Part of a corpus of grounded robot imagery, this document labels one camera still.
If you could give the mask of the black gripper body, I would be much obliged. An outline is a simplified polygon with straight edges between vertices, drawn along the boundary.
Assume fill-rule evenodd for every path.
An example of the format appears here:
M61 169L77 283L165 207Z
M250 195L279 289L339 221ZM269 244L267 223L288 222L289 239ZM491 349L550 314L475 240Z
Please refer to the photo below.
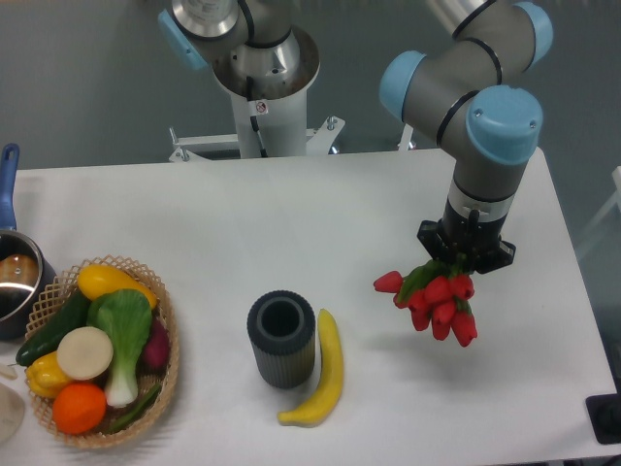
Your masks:
M417 239L433 259L465 272L490 273L513 263L516 247L501 237L506 218L484 221L482 211L466 216L445 209L438 221L423 220Z

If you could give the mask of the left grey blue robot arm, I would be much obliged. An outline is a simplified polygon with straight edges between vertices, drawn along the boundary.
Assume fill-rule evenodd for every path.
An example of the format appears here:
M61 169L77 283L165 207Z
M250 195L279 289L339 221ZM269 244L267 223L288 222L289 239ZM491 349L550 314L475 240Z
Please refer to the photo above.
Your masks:
M159 13L169 47L192 70L207 66L246 100L277 100L310 86L317 45L292 22L290 1L173 1Z

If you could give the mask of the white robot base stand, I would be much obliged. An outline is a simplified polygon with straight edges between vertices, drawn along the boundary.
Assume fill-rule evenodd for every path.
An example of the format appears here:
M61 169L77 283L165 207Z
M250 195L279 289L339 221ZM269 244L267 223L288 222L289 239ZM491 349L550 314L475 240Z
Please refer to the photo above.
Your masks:
M345 120L328 116L316 128L307 126L307 91L279 99L248 100L230 95L236 132L215 136L178 137L172 140L171 162L200 161L220 152L234 151L242 159L335 154L336 140Z

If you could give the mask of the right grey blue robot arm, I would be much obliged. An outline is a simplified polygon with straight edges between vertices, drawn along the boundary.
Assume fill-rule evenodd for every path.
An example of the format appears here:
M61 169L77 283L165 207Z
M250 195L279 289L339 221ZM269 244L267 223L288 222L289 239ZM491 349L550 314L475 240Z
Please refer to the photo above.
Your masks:
M455 160L442 218L422 221L418 240L433 258L485 274L513 261L515 247L501 231L543 123L537 98L508 81L545 57L553 25L530 1L428 6L452 46L436 56L398 55L379 100Z

